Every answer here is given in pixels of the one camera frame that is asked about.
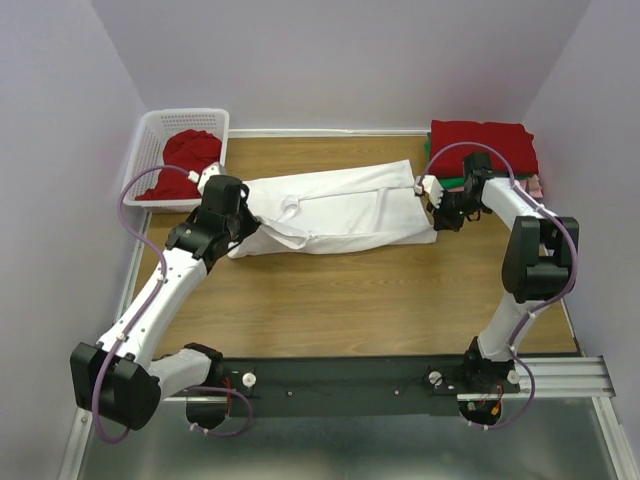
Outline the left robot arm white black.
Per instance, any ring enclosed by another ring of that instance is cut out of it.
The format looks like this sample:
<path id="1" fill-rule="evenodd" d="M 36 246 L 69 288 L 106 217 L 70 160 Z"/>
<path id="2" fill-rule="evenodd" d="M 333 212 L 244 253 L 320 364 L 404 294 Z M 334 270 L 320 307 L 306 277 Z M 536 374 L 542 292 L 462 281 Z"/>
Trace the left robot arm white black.
<path id="1" fill-rule="evenodd" d="M 241 180 L 215 174 L 200 204 L 169 233 L 159 262 L 128 309 L 94 344 L 79 343 L 70 356 L 74 397 L 94 420 L 127 431 L 144 427 L 159 403 L 183 390 L 209 395 L 225 386 L 223 356 L 191 343 L 160 360 L 154 353 L 165 330 L 215 263 L 260 225 L 247 205 Z"/>

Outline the white t-shirt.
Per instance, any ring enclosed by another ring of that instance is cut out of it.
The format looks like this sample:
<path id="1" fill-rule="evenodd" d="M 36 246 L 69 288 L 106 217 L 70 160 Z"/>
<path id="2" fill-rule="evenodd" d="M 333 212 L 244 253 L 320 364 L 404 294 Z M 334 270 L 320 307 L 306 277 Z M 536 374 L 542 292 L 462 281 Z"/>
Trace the white t-shirt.
<path id="1" fill-rule="evenodd" d="M 248 181 L 249 210 L 260 226 L 228 257 L 434 243 L 437 232 L 413 184 L 407 159 Z"/>

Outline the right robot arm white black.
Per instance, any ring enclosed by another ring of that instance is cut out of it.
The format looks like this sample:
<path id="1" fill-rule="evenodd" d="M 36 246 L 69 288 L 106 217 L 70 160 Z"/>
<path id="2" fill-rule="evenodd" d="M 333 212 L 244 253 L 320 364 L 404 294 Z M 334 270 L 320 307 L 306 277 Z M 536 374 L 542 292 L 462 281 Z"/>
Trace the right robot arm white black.
<path id="1" fill-rule="evenodd" d="M 446 191 L 428 205 L 434 228 L 457 232 L 486 213 L 497 215 L 510 231 L 501 267 L 501 302 L 451 375 L 465 390 L 480 392 L 509 381 L 519 345 L 535 318 L 573 289 L 579 222 L 547 210 L 514 179 L 497 176 L 487 153 L 467 155 L 463 171 L 462 191 Z"/>

